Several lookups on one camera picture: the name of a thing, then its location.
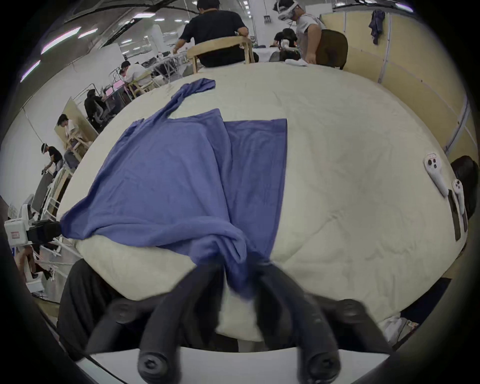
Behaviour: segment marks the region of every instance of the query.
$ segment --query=sleeve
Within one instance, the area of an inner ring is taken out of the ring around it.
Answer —
[[[313,17],[311,17],[310,15],[303,15],[299,19],[299,23],[297,25],[297,32],[306,33],[308,27],[312,24],[318,25],[318,23]]]
[[[187,43],[190,43],[190,40],[193,37],[193,25],[194,25],[194,19],[192,19],[188,24],[185,25],[185,28],[183,29],[183,33],[180,36],[180,39],[185,40]]]
[[[245,24],[241,20],[240,15],[236,12],[232,12],[232,25],[233,25],[233,30],[235,32],[237,32],[240,28],[245,26]]]

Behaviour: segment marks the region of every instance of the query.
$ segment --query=brown chair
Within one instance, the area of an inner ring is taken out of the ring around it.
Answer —
[[[317,64],[343,69],[347,62],[348,42],[343,33],[324,29],[317,48]]]
[[[207,52],[216,51],[218,49],[234,47],[235,45],[243,46],[245,51],[245,63],[255,62],[252,51],[252,41],[243,36],[221,37],[219,39],[208,40],[197,44],[187,51],[187,58],[192,60],[193,73],[197,73],[197,56]]]

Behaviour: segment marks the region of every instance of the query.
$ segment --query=person's arm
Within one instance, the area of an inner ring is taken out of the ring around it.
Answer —
[[[186,41],[183,39],[179,39],[173,48],[173,54],[177,54],[178,50],[185,45]]]
[[[322,37],[322,30],[317,24],[311,24],[307,30],[308,46],[305,61],[309,64],[317,63],[317,48]]]

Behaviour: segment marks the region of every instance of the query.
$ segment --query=chair backrest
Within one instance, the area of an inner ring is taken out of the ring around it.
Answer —
[[[343,33],[324,29],[316,53],[317,64],[343,69],[347,62],[347,38]]]

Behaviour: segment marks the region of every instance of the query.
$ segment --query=person's hair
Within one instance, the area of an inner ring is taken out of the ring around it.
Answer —
[[[297,41],[297,35],[295,34],[295,31],[291,28],[285,28],[283,31],[283,37],[288,40],[293,40]]]
[[[198,0],[197,9],[210,9],[210,8],[220,8],[219,0]]]
[[[68,117],[67,117],[67,115],[62,113],[59,117],[59,120],[57,121],[57,125],[62,124],[64,121],[68,121]]]
[[[282,41],[282,39],[283,39],[283,32],[278,32],[273,38],[273,40],[275,41]]]
[[[287,7],[290,8],[293,5],[293,0],[280,0],[278,2],[278,7]],[[273,5],[273,10],[279,12],[277,7],[277,2]]]

